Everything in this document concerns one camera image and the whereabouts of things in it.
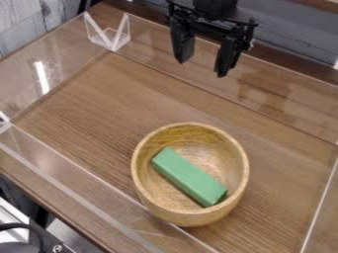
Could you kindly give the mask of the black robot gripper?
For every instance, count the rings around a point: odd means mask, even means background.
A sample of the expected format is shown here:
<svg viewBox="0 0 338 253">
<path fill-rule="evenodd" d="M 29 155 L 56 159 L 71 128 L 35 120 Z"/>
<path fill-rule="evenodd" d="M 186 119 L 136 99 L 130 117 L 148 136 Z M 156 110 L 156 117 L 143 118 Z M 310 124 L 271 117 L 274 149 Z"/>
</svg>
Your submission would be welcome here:
<svg viewBox="0 0 338 253">
<path fill-rule="evenodd" d="M 214 72 L 224 77 L 235 67 L 242 50 L 254 46 L 259 25 L 239 7 L 239 0 L 167 0 L 174 57 L 184 64 L 194 55 L 195 34 L 222 41 Z"/>
</svg>

